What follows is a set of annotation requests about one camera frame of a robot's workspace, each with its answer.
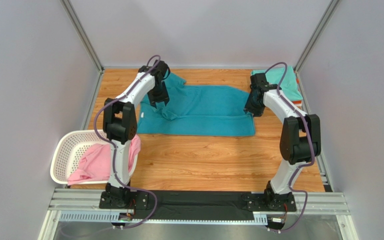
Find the teal t shirt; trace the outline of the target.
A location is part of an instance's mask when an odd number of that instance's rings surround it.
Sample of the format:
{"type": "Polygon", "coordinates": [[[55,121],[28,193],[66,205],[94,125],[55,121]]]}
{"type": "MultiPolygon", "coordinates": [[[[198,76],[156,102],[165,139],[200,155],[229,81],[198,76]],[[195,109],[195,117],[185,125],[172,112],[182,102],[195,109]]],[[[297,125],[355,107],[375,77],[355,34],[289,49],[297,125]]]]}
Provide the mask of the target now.
{"type": "Polygon", "coordinates": [[[228,85],[188,85],[172,73],[164,81],[167,104],[140,103],[138,134],[182,136],[250,137],[256,133],[254,119],[244,111],[249,94],[228,85]]]}

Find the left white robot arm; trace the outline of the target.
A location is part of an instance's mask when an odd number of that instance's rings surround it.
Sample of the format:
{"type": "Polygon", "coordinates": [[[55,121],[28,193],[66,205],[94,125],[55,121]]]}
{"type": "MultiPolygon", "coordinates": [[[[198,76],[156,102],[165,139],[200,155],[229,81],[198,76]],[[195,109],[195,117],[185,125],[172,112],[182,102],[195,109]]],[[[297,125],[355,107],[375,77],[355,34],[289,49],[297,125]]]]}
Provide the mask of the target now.
{"type": "Polygon", "coordinates": [[[110,142],[112,161],[111,173],[101,194],[99,208],[126,209],[133,204],[137,189],[131,187],[131,176],[135,165],[132,140],[137,134],[136,108],[145,96],[155,107],[157,103],[167,104],[170,100],[165,79],[170,75],[169,66],[163,60],[156,60],[152,66],[142,66],[134,81],[116,98],[108,98],[101,110],[103,132],[110,142]]]}

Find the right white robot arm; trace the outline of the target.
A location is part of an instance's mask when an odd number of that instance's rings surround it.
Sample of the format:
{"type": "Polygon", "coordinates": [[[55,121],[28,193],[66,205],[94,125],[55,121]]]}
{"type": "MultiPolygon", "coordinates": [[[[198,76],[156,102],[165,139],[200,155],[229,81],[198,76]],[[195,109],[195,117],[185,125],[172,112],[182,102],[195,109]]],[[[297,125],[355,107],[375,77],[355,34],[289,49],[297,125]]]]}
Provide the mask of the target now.
{"type": "Polygon", "coordinates": [[[321,153],[321,124],[316,114],[295,106],[264,73],[250,77],[250,94],[244,111],[260,117],[269,108],[282,122],[279,149],[282,156],[275,176],[263,193],[245,196],[250,211],[295,211],[293,186],[305,166],[321,153]]]}

